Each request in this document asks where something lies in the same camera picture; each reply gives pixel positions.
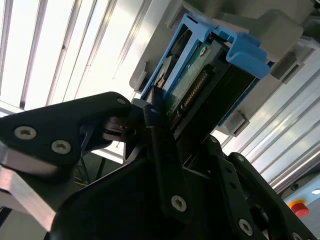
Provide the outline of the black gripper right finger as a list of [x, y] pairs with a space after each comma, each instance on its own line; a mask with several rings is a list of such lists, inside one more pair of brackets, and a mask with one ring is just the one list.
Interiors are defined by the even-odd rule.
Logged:
[[225, 156], [206, 138], [210, 178], [217, 182], [227, 218], [224, 240], [311, 240], [313, 234], [241, 154]]

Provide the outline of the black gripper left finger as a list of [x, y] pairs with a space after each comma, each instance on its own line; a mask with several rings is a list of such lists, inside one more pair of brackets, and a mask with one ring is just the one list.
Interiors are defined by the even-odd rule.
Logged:
[[73, 195], [68, 192], [80, 158], [113, 141], [125, 145], [123, 167], [150, 162], [163, 214], [189, 223], [192, 206], [160, 91], [155, 105], [107, 92], [2, 118], [0, 188], [39, 223], [53, 224]]

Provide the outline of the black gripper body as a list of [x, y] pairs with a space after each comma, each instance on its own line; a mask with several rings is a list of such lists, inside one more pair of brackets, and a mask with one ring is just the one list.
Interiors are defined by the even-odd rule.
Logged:
[[189, 223], [163, 214], [155, 172], [141, 158], [73, 194], [58, 210], [52, 240], [239, 240], [217, 183], [184, 169], [194, 212]]

